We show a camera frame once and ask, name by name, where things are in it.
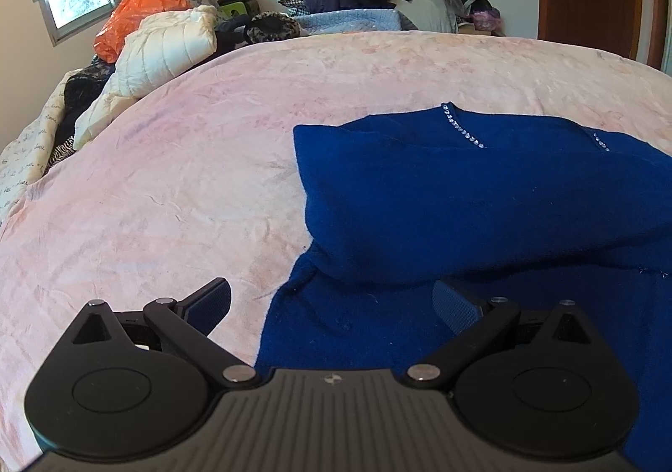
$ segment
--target bed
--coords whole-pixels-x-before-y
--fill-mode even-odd
[[[291,130],[452,101],[560,115],[672,154],[672,80],[617,55],[420,32],[315,36],[235,51],[159,88],[28,187],[0,228],[0,457],[38,447],[32,376],[91,298],[116,311],[223,276],[211,338],[254,363],[275,289],[308,245]]]

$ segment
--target orange plastic bag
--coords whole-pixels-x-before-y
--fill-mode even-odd
[[[146,16],[190,8],[187,0],[122,0],[95,37],[93,50],[105,62],[116,62],[126,42],[126,36],[136,31]]]

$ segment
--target window frame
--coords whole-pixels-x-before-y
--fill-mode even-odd
[[[46,29],[52,45],[56,47],[59,43],[69,40],[72,36],[86,28],[109,18],[112,11],[119,6],[121,0],[108,0],[108,2],[107,5],[94,9],[93,11],[76,18],[74,21],[65,24],[65,26],[57,28],[49,2],[47,0],[38,0],[39,9],[42,11],[42,17],[45,20]]]

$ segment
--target blue sweater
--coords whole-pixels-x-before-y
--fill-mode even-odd
[[[672,469],[672,158],[557,117],[452,104],[300,125],[314,238],[271,304],[257,367],[403,371],[453,334],[436,279],[528,309],[571,298],[637,384],[626,456]]]

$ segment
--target circular black cover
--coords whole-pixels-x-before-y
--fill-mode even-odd
[[[600,356],[562,344],[496,353],[465,370],[454,401],[469,427],[506,450],[554,460],[604,454],[625,440],[638,400]]]
[[[150,455],[202,416],[206,380],[186,361],[132,344],[76,347],[45,361],[26,393],[43,449],[92,461]]]

